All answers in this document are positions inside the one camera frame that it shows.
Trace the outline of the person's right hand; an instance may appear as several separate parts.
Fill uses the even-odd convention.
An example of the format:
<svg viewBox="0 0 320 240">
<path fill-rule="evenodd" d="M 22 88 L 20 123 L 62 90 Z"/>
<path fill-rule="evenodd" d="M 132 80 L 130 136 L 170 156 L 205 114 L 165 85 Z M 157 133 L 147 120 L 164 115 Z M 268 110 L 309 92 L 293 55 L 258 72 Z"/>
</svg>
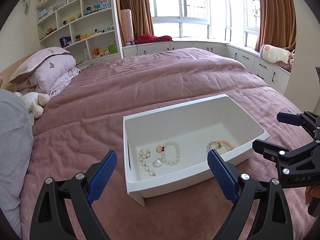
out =
<svg viewBox="0 0 320 240">
<path fill-rule="evenodd" d="M 310 204 L 313 198 L 320 198 L 320 186 L 307 186 L 305 189 L 305 203 Z"/>
</svg>

